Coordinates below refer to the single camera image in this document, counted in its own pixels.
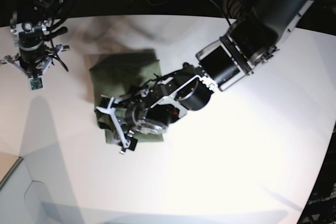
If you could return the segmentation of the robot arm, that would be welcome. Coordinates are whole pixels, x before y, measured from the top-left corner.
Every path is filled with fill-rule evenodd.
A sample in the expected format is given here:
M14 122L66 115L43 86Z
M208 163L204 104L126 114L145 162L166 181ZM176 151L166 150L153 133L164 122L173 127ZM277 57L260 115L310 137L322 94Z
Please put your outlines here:
M196 54L198 66L156 77L117 98L103 96L97 111L107 119L99 127L121 153L134 150L136 133L161 135L189 111L208 104L214 91L225 91L267 62L295 28L312 0L256 0L219 40Z
M60 14L77 0L1 0L1 26L9 26L18 52L1 64L12 65L32 82L41 81L48 67L68 45L55 45L53 39L65 34L65 18Z

